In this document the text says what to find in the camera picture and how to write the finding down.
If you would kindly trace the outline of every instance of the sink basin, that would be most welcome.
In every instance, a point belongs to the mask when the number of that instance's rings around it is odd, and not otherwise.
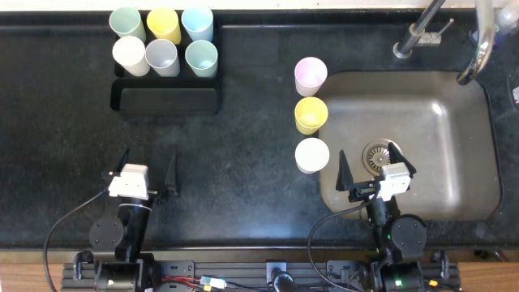
[[[330,161],[320,172],[320,186],[331,210],[358,204],[335,190],[339,151],[345,151],[355,182],[366,181],[386,163],[388,140],[418,171],[410,190],[397,196],[402,213],[477,220],[497,209],[501,189],[487,98],[475,81],[459,85],[456,74],[344,72],[327,79],[319,97],[329,116],[319,138]]]

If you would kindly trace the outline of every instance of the black tray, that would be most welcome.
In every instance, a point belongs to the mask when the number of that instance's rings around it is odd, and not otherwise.
[[[146,25],[149,11],[141,11],[141,19],[146,30],[145,45],[156,40]],[[180,73],[177,77],[160,77],[150,68],[150,71],[140,77],[128,73],[117,62],[114,62],[114,74],[118,77],[112,83],[110,108],[122,114],[138,115],[168,115],[168,114],[216,114],[220,105],[220,76],[221,54],[219,48],[218,24],[213,20],[214,37],[212,43],[218,54],[218,70],[215,78],[200,78],[187,64],[185,53],[187,46],[193,41],[180,19],[182,40],[177,46]]]

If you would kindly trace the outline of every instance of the faucet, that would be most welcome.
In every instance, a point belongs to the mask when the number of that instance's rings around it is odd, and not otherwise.
[[[445,3],[445,0],[433,0],[427,9],[420,15],[415,24],[411,24],[404,39],[393,46],[393,53],[399,58],[408,58],[413,53],[415,46],[439,45],[441,34],[453,22],[441,29],[440,32],[425,32],[425,28],[431,22],[436,12]],[[478,47],[467,68],[458,74],[456,81],[460,85],[467,85],[487,65],[494,45],[495,25],[492,0],[475,0],[476,13],[478,14]]]

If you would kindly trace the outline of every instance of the plastic cup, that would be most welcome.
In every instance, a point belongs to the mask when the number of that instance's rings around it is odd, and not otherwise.
[[[144,43],[135,36],[121,37],[112,49],[115,61],[134,76],[146,75],[149,72],[145,54]]]
[[[146,47],[146,61],[160,76],[177,77],[180,73],[177,47],[168,40],[154,40]]]
[[[304,97],[314,96],[328,76],[324,62],[315,57],[304,58],[294,70],[295,88]]]
[[[295,106],[295,126],[304,135],[317,132],[328,119],[328,107],[317,97],[305,97]]]
[[[156,38],[170,40],[175,45],[180,44],[182,37],[175,9],[168,7],[153,9],[149,12],[146,23]]]
[[[193,41],[212,41],[212,12],[207,7],[189,8],[182,13],[182,25]]]
[[[138,37],[142,42],[146,41],[143,20],[134,7],[121,7],[112,12],[109,24],[120,37]]]
[[[304,174],[313,174],[323,169],[330,159],[330,150],[323,140],[307,138],[295,149],[295,162]]]
[[[215,77],[218,69],[218,50],[209,41],[193,41],[186,49],[186,61],[199,77]]]

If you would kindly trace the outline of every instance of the drain strainer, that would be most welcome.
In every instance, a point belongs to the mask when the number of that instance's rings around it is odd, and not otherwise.
[[[362,161],[364,162],[366,169],[374,175],[379,175],[382,166],[390,163],[388,149],[389,142],[392,141],[388,139],[377,139],[364,148]]]

